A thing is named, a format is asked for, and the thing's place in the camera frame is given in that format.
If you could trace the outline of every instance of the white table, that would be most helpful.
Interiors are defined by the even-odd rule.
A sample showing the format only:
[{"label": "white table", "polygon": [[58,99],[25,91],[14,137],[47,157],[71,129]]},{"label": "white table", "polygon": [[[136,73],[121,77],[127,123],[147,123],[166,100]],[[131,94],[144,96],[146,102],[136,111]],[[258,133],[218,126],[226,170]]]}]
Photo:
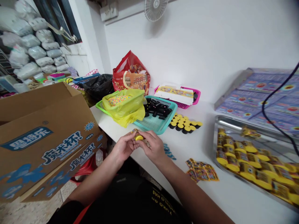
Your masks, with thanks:
[{"label": "white table", "polygon": [[[121,127],[95,106],[91,108],[91,112],[99,127],[116,142],[121,136],[134,128],[138,128],[134,124],[130,124],[127,128]],[[188,171],[185,161],[189,158],[213,165],[220,181],[200,181],[198,185],[235,223],[274,224],[297,221],[299,215],[296,212],[225,173],[213,163],[211,152],[213,150],[214,120],[217,115],[213,109],[213,104],[199,101],[197,105],[193,105],[187,110],[178,108],[177,112],[183,116],[188,116],[190,119],[201,121],[203,126],[187,135],[175,129],[167,128],[165,133],[159,137],[168,144],[170,151],[177,159],[173,162],[184,172]],[[165,190],[178,199],[170,183],[147,158],[141,148],[136,149],[131,157]]]}]

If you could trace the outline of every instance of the pink plastic basket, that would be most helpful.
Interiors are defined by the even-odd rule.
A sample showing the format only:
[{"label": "pink plastic basket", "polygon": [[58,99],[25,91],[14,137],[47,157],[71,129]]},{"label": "pink plastic basket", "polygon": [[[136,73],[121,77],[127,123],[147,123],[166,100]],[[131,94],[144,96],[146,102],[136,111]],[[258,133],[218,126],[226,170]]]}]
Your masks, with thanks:
[{"label": "pink plastic basket", "polygon": [[[197,97],[197,99],[195,100],[195,102],[194,102],[192,105],[195,105],[195,104],[198,103],[198,101],[199,101],[199,97],[200,97],[200,91],[199,91],[199,90],[192,89],[192,88],[187,88],[187,87],[183,87],[183,86],[181,86],[181,88],[183,88],[183,89],[190,89],[190,90],[193,90],[193,92],[195,92],[195,93],[198,95],[198,97]],[[179,107],[179,108],[182,108],[182,109],[187,109],[187,108],[189,108],[189,107],[191,106],[191,105],[186,105],[186,104],[179,103],[179,102],[174,101],[174,100],[170,100],[170,99],[167,99],[167,100],[172,101],[172,102],[175,102],[175,103],[178,105],[178,107]]]}]

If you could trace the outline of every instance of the colorful sprinkles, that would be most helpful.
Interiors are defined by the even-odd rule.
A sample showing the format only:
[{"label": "colorful sprinkles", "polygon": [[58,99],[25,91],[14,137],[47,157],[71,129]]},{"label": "colorful sprinkles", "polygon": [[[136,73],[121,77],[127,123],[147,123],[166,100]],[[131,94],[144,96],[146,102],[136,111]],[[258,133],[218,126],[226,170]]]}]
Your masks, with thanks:
[{"label": "colorful sprinkles", "polygon": [[118,103],[131,98],[130,96],[114,96],[108,99],[108,102],[111,106],[116,106]]}]

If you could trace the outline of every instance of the black plastic bag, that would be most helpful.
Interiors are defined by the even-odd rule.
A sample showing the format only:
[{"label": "black plastic bag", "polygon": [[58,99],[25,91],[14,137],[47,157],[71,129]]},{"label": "black plastic bag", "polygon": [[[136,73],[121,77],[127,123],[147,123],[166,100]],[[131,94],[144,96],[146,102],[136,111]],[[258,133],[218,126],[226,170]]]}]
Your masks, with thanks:
[{"label": "black plastic bag", "polygon": [[104,96],[114,93],[112,75],[101,74],[83,83],[83,88],[93,99],[99,102]]}]

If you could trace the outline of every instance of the person's hand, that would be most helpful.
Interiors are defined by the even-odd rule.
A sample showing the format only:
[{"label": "person's hand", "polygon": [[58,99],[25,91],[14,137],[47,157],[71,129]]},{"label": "person's hand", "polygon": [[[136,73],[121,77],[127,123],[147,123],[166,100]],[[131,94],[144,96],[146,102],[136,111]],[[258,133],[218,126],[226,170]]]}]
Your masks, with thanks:
[{"label": "person's hand", "polygon": [[164,145],[162,140],[156,135],[155,132],[147,131],[142,132],[139,131],[139,134],[146,138],[149,142],[150,146],[148,147],[146,143],[139,140],[136,141],[136,145],[141,147],[144,150],[146,156],[153,162],[158,163],[159,161],[163,161],[164,159],[168,158],[164,152]]},{"label": "person's hand", "polygon": [[120,137],[117,141],[111,152],[117,162],[124,163],[132,152],[139,147],[135,142],[135,135],[136,132],[129,132],[125,136]]}]

